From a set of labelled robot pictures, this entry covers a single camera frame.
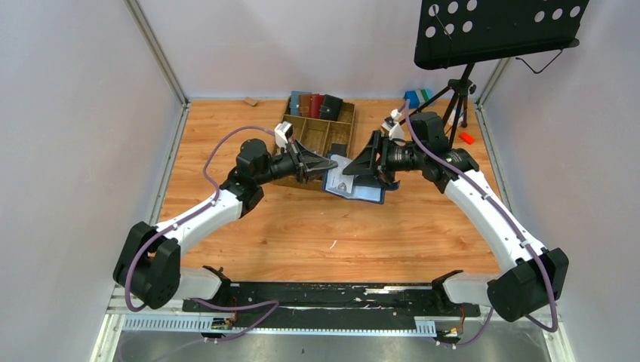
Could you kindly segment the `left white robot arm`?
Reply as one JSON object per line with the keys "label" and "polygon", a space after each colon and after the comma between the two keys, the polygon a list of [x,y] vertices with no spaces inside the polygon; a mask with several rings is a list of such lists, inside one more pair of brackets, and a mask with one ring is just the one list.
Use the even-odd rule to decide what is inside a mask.
{"label": "left white robot arm", "polygon": [[150,225],[138,222],[128,232],[112,274],[128,297],[158,309],[172,299],[213,300],[228,278],[211,267],[189,268],[182,258],[219,228],[250,213],[264,196],[263,185],[292,176],[306,183],[338,163],[288,142],[285,152],[271,155],[264,141],[242,143],[236,165],[213,195],[172,219]]}

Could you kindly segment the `woven wicker tray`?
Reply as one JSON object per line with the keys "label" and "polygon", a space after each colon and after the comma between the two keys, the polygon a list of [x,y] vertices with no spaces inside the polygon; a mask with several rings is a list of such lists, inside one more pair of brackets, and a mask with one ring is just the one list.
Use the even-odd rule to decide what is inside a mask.
{"label": "woven wicker tray", "polygon": [[341,155],[346,157],[351,149],[352,132],[355,123],[356,110],[353,103],[343,102],[336,121],[316,118],[306,118],[290,114],[291,98],[283,111],[282,120],[289,121],[294,126],[294,138],[310,151],[326,156],[333,145],[341,145]]}

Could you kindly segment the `brown card holder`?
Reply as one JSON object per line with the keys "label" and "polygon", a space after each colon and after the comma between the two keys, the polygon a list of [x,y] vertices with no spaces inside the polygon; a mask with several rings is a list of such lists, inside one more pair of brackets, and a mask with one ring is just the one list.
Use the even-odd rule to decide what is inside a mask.
{"label": "brown card holder", "polygon": [[298,112],[301,117],[310,116],[312,94],[301,94],[298,96]]}

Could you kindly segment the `red block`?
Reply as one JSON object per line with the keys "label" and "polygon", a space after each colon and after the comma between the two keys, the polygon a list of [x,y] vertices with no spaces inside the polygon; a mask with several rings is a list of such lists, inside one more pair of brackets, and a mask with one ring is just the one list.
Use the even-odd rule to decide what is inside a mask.
{"label": "red block", "polygon": [[475,142],[475,137],[467,132],[461,132],[459,134],[459,138],[464,141],[467,145],[472,145]]}

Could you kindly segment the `black music stand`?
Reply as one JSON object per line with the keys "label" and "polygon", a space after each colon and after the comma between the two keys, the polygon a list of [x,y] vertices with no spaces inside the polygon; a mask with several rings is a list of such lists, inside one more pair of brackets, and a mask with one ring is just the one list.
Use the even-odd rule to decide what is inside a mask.
{"label": "black music stand", "polygon": [[464,66],[458,79],[437,93],[453,91],[443,119],[466,115],[476,63],[575,48],[588,0],[424,1],[414,64],[425,70]]}

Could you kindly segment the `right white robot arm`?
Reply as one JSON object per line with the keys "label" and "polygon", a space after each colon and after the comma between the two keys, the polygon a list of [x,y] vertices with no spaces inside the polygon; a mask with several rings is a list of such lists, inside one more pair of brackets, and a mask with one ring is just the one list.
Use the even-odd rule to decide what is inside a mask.
{"label": "right white robot arm", "polygon": [[440,300],[487,306],[505,321],[527,318],[549,332],[556,331],[556,302],[569,266],[566,253],[561,248],[548,249],[516,220],[489,186],[475,159],[449,143],[439,115],[417,113],[405,125],[409,140],[374,131],[343,174],[392,189],[398,185],[396,173],[421,172],[462,210],[500,267],[497,275],[452,271],[436,278],[433,283]]}

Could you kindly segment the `black card holder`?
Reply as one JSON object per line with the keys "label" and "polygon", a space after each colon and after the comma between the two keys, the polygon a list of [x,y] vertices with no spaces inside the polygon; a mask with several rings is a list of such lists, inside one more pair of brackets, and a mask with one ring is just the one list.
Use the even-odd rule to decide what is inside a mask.
{"label": "black card holder", "polygon": [[318,110],[318,117],[323,120],[336,121],[339,118],[342,105],[342,98],[325,94]]}

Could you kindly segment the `black cards pile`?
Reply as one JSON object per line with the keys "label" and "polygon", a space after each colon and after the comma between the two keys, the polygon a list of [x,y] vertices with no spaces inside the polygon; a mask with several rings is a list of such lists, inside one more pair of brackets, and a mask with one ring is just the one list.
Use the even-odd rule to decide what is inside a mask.
{"label": "black cards pile", "polygon": [[332,143],[328,154],[346,157],[348,155],[347,145],[342,143]]}

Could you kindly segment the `dark blue card holder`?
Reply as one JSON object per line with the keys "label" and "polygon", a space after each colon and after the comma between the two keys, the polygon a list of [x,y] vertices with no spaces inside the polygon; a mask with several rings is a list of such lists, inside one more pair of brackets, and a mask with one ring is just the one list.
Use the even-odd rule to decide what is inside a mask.
{"label": "dark blue card holder", "polygon": [[354,176],[352,194],[350,196],[345,197],[342,195],[336,195],[334,193],[325,191],[324,186],[325,186],[326,174],[327,172],[323,177],[322,187],[321,187],[321,190],[325,193],[328,193],[346,200],[364,201],[364,202],[369,202],[373,204],[385,203],[386,190],[379,185],[376,186],[372,179],[367,179],[366,177],[362,178],[360,176]]}

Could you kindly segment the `teal card holder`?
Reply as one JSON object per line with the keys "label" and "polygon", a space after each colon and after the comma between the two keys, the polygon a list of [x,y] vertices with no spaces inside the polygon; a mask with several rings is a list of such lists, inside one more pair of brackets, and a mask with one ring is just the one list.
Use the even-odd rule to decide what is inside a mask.
{"label": "teal card holder", "polygon": [[307,91],[299,91],[293,90],[291,91],[290,100],[289,100],[289,114],[290,115],[299,115],[299,107],[300,107],[300,97],[303,95],[310,95],[310,92]]}

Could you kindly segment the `blue green block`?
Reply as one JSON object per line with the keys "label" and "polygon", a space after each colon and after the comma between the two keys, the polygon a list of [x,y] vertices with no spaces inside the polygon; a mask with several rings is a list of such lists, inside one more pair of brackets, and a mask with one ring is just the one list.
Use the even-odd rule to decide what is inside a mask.
{"label": "blue green block", "polygon": [[405,91],[403,99],[409,102],[409,109],[417,109],[434,97],[429,88]]}

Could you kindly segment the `white ID card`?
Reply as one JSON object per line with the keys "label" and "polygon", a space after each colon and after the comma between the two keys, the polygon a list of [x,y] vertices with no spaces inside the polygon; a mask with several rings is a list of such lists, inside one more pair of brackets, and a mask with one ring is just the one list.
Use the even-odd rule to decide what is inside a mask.
{"label": "white ID card", "polygon": [[352,194],[354,176],[343,174],[343,171],[351,164],[352,160],[341,155],[331,155],[330,159],[337,163],[337,167],[327,172],[325,176],[325,191],[345,197],[350,196]]}

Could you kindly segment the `small wooden block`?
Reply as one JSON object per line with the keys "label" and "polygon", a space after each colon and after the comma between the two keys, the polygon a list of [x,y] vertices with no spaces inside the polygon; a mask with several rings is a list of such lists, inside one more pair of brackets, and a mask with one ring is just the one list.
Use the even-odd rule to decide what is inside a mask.
{"label": "small wooden block", "polygon": [[243,101],[244,101],[245,103],[247,103],[247,104],[248,104],[249,106],[251,106],[251,107],[255,107],[255,106],[258,104],[258,100],[254,99],[254,98],[252,98],[252,97],[245,97],[245,98],[243,99]]}

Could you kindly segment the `red card holder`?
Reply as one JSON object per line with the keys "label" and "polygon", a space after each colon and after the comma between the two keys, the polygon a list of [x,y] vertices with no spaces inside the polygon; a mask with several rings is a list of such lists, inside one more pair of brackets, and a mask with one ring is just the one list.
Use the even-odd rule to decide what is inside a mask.
{"label": "red card holder", "polygon": [[312,94],[310,99],[309,115],[311,118],[320,119],[321,107],[324,102],[324,94]]}

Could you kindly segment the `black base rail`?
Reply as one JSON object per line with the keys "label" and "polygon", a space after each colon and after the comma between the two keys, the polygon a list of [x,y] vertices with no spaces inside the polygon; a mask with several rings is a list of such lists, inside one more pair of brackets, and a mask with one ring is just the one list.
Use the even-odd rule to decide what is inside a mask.
{"label": "black base rail", "polygon": [[444,318],[460,322],[475,318],[480,308],[473,304],[456,305],[422,283],[303,283],[238,282],[223,288],[215,305],[236,307],[275,300],[275,311],[307,310],[391,310],[413,317]]}

